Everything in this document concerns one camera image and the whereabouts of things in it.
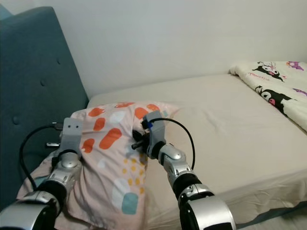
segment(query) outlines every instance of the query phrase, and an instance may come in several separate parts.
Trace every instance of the beige bed sheet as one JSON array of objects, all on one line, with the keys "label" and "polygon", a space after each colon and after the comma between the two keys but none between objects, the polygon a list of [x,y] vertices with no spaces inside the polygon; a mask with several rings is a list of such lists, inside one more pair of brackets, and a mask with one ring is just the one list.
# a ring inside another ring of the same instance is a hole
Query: beige bed sheet
[{"label": "beige bed sheet", "polygon": [[[306,133],[238,77],[205,76],[104,93],[88,107],[142,100],[182,107],[175,119],[194,139],[195,172],[227,202],[236,223],[307,200]],[[191,163],[190,142],[180,127],[168,124],[166,140]],[[157,161],[149,161],[146,187],[148,229],[180,229],[176,198]]]}]

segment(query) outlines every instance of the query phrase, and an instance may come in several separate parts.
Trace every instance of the blanket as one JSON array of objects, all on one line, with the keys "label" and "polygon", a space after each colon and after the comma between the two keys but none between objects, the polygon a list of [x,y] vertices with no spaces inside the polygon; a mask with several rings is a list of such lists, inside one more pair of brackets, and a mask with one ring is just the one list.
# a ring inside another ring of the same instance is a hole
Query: blanket
[{"label": "blanket", "polygon": [[283,115],[307,131],[307,64],[245,62],[230,69]]}]

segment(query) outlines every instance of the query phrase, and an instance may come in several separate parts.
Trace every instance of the silver arm segment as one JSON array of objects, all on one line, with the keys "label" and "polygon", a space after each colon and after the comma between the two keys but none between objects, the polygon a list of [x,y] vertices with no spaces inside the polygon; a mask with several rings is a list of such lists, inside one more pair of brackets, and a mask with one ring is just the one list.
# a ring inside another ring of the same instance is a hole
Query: silver arm segment
[{"label": "silver arm segment", "polygon": [[183,230],[235,230],[233,216],[224,201],[202,184],[186,161],[184,152],[166,144],[163,121],[159,111],[144,117],[143,127],[149,129],[147,155],[158,159],[167,172],[168,181],[178,200]]},{"label": "silver arm segment", "polygon": [[81,121],[72,118],[64,120],[60,148],[55,154],[58,162],[54,170],[35,191],[0,213],[0,229],[54,229],[55,219],[81,171],[81,133]]}]

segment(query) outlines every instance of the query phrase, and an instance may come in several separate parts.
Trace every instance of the teal upholstered headboard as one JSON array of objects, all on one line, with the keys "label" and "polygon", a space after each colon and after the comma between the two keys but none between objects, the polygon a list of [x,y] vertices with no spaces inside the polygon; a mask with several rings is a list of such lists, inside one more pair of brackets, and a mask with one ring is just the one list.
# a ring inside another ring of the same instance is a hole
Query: teal upholstered headboard
[{"label": "teal upholstered headboard", "polygon": [[[18,163],[24,137],[38,126],[63,121],[88,98],[51,7],[7,18],[0,29],[0,210],[15,200],[25,175]],[[25,148],[33,170],[48,155],[46,142],[59,133],[42,131]]]}]

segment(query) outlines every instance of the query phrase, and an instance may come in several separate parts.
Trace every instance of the black wire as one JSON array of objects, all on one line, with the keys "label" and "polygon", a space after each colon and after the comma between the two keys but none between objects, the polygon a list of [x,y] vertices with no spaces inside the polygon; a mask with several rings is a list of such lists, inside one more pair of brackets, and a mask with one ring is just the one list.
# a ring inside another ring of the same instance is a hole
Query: black wire
[{"label": "black wire", "polygon": [[188,134],[188,136],[190,138],[191,145],[192,145],[193,161],[192,161],[192,167],[191,168],[193,170],[194,169],[194,165],[195,165],[195,147],[194,147],[194,142],[193,142],[192,136],[191,136],[190,132],[187,130],[187,128],[185,128],[184,125],[179,123],[178,121],[170,119],[170,118],[162,118],[162,117],[161,118],[155,118],[155,119],[150,120],[149,122],[153,123],[155,121],[170,121],[170,122],[174,122],[174,123],[176,123],[177,125],[179,125],[180,127],[182,127],[186,131],[186,133]]},{"label": "black wire", "polygon": [[19,163],[20,163],[20,166],[21,166],[21,168],[23,169],[25,175],[27,176],[27,178],[28,178],[29,181],[31,182],[31,185],[32,185],[32,187],[33,187],[33,190],[36,190],[36,189],[37,189],[37,186],[36,186],[36,184],[35,184],[35,182],[34,182],[32,176],[31,176],[31,174],[29,173],[29,171],[28,171],[28,169],[27,169],[27,167],[25,166],[25,163],[24,163],[24,146],[25,146],[25,144],[27,143],[27,141],[29,140],[29,138],[30,138],[33,134],[35,134],[35,133],[37,133],[38,131],[40,131],[40,130],[42,130],[42,129],[45,129],[45,128],[54,128],[54,124],[46,125],[46,126],[41,126],[41,127],[37,128],[37,129],[33,130],[31,133],[29,133],[29,134],[25,137],[25,139],[23,140],[23,142],[22,142],[22,144],[21,144],[21,146],[20,146],[20,148],[19,148]]}]

